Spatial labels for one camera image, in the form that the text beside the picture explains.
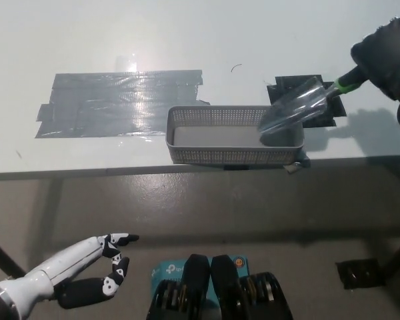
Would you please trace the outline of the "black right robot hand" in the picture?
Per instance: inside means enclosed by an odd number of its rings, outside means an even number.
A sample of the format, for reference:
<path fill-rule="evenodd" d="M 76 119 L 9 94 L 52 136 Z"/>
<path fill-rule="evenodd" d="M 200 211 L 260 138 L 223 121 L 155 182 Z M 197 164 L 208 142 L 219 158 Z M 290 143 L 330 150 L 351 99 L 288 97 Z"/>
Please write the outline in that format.
<path fill-rule="evenodd" d="M 400 18 L 354 44 L 351 57 L 372 84 L 390 99 L 400 101 Z"/>

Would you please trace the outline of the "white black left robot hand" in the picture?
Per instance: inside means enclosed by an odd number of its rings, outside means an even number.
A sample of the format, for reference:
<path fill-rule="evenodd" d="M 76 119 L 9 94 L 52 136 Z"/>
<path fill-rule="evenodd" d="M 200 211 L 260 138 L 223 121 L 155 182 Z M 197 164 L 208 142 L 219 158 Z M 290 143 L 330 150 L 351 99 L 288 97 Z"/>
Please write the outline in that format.
<path fill-rule="evenodd" d="M 54 254 L 22 277 L 1 281 L 0 319 L 28 319 L 43 301 L 56 300 L 63 309 L 75 309 L 114 298 L 130 262 L 119 248 L 138 240 L 130 233 L 93 236 Z M 111 260 L 110 274 L 76 280 L 102 257 Z"/>

